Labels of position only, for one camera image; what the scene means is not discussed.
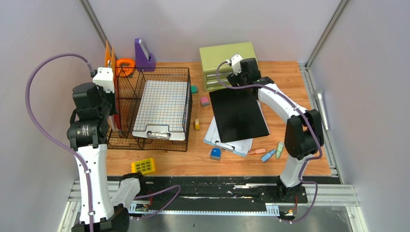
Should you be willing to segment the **red folder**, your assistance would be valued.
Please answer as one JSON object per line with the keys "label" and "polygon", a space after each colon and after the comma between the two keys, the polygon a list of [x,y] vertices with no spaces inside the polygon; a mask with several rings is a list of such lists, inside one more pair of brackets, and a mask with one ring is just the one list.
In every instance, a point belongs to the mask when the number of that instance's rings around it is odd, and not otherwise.
{"label": "red folder", "polygon": [[121,120],[120,120],[120,111],[119,111],[119,91],[118,91],[118,82],[117,76],[114,74],[114,88],[115,88],[115,100],[116,100],[116,114],[114,115],[114,121],[116,123],[117,131],[121,131]]}

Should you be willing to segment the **orange folder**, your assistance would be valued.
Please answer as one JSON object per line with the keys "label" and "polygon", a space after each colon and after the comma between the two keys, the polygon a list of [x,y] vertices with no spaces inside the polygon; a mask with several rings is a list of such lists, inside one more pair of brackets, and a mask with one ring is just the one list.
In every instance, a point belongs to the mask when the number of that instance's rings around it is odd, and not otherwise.
{"label": "orange folder", "polygon": [[106,42],[105,42],[104,67],[111,68],[112,71],[113,71],[113,74],[114,74],[114,78],[117,77],[117,75],[116,75],[117,59],[116,59],[116,56],[115,56],[115,51],[110,46],[108,40],[106,40]]}

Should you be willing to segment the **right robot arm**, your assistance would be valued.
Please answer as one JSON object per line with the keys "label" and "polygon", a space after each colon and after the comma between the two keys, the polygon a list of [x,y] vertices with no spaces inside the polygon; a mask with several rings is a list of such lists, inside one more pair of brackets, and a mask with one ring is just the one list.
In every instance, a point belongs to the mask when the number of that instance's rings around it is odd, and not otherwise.
{"label": "right robot arm", "polygon": [[255,58],[233,55],[226,63],[232,67],[228,75],[231,88],[251,93],[269,106],[286,124],[284,147],[288,152],[285,168],[279,176],[276,195],[288,202],[296,197],[302,176],[315,154],[322,155],[322,119],[318,110],[308,110],[291,100],[270,77],[263,77]]}

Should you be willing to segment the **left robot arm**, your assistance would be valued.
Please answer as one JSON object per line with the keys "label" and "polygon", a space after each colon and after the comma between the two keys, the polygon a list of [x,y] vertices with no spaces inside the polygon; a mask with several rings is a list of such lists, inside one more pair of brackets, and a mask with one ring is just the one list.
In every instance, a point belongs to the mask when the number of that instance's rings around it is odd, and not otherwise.
{"label": "left robot arm", "polygon": [[108,93],[95,83],[73,89],[75,109],[67,137],[75,153],[80,174],[81,211],[73,232],[126,232],[130,226],[129,208],[134,198],[144,199],[148,186],[141,174],[126,174],[118,190],[110,196],[106,173],[108,117],[112,105]]}

